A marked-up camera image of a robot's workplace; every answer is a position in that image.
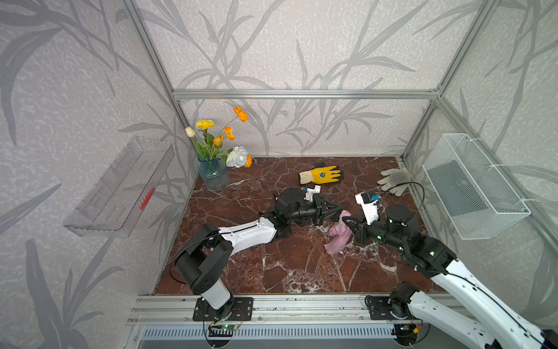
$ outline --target yellow flower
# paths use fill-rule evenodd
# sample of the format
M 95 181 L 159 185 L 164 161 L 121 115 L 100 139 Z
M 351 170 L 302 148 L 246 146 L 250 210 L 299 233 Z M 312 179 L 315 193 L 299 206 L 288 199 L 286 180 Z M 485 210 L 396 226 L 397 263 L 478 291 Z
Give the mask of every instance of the yellow flower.
M 244 165 L 245 168 L 248 168 L 252 166 L 252 155 L 248 155 L 248 158 L 246 159 L 246 165 Z
M 207 130 L 209 127 L 215 127 L 215 123 L 211 120 L 200 120 L 196 123 L 196 128 Z
M 240 121 L 246 122 L 248 120 L 248 114 L 243 112 L 241 107 L 234 107 L 234 112 L 240 117 Z
M 225 133 L 227 134 L 227 138 L 231 141 L 234 141 L 234 139 L 236 138 L 233 135 L 233 129 L 230 126 L 225 127 Z
M 225 139 L 225 135 L 220 135 L 219 137 L 213 139 L 213 144 L 220 146 L 223 143 L 223 139 Z

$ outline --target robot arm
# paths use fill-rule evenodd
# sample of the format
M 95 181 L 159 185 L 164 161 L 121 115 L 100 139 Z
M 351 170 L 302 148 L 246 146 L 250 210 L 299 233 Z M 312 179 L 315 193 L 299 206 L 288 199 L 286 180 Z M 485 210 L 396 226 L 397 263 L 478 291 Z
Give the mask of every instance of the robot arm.
M 341 211 L 341 205 L 321 197 L 319 186 L 304 192 L 301 188 L 286 189 L 276 198 L 275 208 L 253 222 L 220 228 L 204 224 L 178 254 L 176 268 L 192 293 L 201 295 L 217 317 L 223 318 L 230 314 L 233 304 L 233 297 L 220 278 L 230 256 L 289 236 L 291 223 L 304 226 L 312 220 L 314 225 L 320 226 L 329 217 L 337 221 Z M 203 252 L 204 247 L 211 250 L 208 256 Z
M 402 258 L 426 278 L 444 288 L 478 320 L 430 299 L 414 286 L 403 283 L 390 295 L 390 311 L 397 318 L 411 315 L 434 324 L 470 348 L 540 349 L 558 347 L 552 330 L 540 330 L 523 319 L 486 288 L 456 254 L 441 241 L 420 233 L 417 216 L 403 205 L 386 208 L 386 223 L 368 224 L 363 216 L 343 221 L 364 243 L 372 239 L 395 248 Z

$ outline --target white tulip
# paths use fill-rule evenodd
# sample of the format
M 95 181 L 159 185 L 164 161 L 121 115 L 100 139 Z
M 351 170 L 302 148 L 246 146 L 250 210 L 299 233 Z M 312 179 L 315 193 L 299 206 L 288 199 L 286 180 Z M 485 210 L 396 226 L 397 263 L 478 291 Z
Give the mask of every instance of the white tulip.
M 186 135 L 190 138 L 192 138 L 196 135 L 196 131 L 194 131 L 190 126 L 185 128 L 184 131 L 186 131 Z
M 227 166 L 241 168 L 246 165 L 248 151 L 244 147 L 234 147 L 233 151 L 227 156 Z

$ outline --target pink cloth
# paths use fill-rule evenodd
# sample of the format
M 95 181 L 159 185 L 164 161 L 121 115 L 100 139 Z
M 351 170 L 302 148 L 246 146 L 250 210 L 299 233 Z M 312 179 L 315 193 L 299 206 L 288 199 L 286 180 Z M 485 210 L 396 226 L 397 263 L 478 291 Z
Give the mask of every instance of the pink cloth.
M 342 220 L 345 216 L 350 216 L 350 213 L 343 210 L 339 216 L 339 222 L 329 228 L 329 236 L 334 236 L 334 238 L 329 243 L 325 244 L 324 247 L 325 251 L 330 255 L 341 252 L 347 245 L 347 241 L 353 233 Z

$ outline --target blue glass vase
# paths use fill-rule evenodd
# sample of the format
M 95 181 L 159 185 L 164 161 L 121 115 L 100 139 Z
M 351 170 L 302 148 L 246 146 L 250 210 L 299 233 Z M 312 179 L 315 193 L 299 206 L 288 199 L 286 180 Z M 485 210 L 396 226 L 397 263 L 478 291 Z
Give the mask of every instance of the blue glass vase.
M 200 177 L 209 190 L 218 192 L 229 186 L 230 178 L 227 167 L 219 159 L 205 160 L 198 154 L 198 160 L 200 161 Z

